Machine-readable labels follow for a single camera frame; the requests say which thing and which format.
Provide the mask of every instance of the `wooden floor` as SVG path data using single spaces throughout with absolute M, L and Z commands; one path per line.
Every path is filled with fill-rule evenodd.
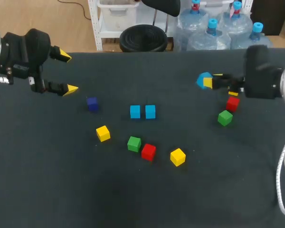
M 90 17 L 87 0 L 62 0 L 81 3 Z M 0 33 L 24 35 L 30 28 L 48 33 L 52 45 L 66 52 L 95 52 L 92 23 L 82 8 L 57 0 L 0 0 Z M 270 37 L 275 47 L 285 48 L 285 35 Z

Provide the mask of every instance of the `light blue cube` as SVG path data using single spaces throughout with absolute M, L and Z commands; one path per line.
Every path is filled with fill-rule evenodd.
M 130 116 L 131 116 L 131 119 L 140 119 L 141 118 L 141 106 L 131 105 L 130 106 Z
M 146 105 L 146 119 L 155 119 L 155 105 Z

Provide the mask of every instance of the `toy block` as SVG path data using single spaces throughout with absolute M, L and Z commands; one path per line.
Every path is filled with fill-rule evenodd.
M 226 109 L 228 111 L 235 112 L 238 108 L 238 104 L 239 104 L 239 99 L 231 96 L 227 101 Z
M 221 112 L 219 115 L 218 115 L 218 122 L 223 125 L 223 126 L 226 126 L 228 125 L 231 121 L 232 121 L 232 117 L 233 115 L 228 112 L 227 110 Z
M 212 89 L 212 78 L 211 77 L 203 78 L 203 84 L 205 87 Z
M 111 138 L 110 132 L 106 126 L 102 126 L 96 129 L 97 136 L 101 142 Z
M 155 119 L 155 105 L 146 105 L 146 119 Z
M 229 95 L 233 95 L 233 96 L 238 96 L 238 93 L 235 93 L 235 92 L 230 92 L 230 91 L 229 91 L 228 94 L 229 94 Z
M 179 166 L 185 162 L 186 155 L 180 148 L 178 148 L 175 151 L 171 152 L 170 160 L 175 166 Z
M 139 148 L 141 147 L 141 144 L 142 144 L 142 141 L 140 138 L 131 136 L 128 141 L 128 150 L 138 153 Z
M 145 146 L 142 149 L 142 158 L 153 161 L 153 158 L 155 156 L 156 147 L 152 146 L 150 144 L 145 144 Z
M 204 85 L 204 78 L 213 78 L 213 76 L 209 72 L 201 73 L 196 81 L 196 84 L 202 89 L 206 89 L 207 87 Z
M 98 102 L 97 102 L 96 97 L 90 97 L 86 100 L 86 102 L 87 102 L 87 107 L 88 107 L 89 111 L 91 111 L 91 112 L 98 111 L 99 106 L 98 106 Z
M 131 119 L 140 119 L 141 118 L 141 106 L 131 105 L 130 106 L 130 116 L 131 116 Z

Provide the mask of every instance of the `robotic arm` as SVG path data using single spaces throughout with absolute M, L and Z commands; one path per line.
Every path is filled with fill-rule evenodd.
M 66 52 L 57 46 L 51 46 L 47 33 L 31 29 L 24 36 L 7 33 L 0 37 L 0 82 L 14 84 L 14 77 L 29 79 L 34 92 L 50 92 L 60 96 L 78 89 L 68 84 L 58 84 L 41 78 L 42 65 L 50 57 L 63 62 L 71 60 Z
M 277 68 L 269 62 L 266 46 L 251 46 L 245 55 L 244 76 L 213 75 L 211 88 L 222 87 L 227 87 L 229 93 L 234 95 L 244 92 L 245 96 L 250 98 L 275 99 L 279 97 L 285 101 L 285 69 Z M 285 146 L 276 170 L 278 204 L 285 215 L 280 184 L 283 162 L 285 164 Z

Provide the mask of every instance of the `cyan cube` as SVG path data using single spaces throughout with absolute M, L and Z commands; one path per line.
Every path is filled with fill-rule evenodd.
M 155 105 L 146 105 L 146 119 L 155 119 Z
M 141 118 L 141 107 L 140 107 L 140 105 L 131 105 L 130 106 L 130 116 L 131 116 L 131 119 L 140 119 Z
M 89 111 L 91 111 L 91 112 L 98 111 L 99 105 L 98 105 L 96 97 L 87 98 L 86 102 L 87 102 L 87 107 L 88 107 Z

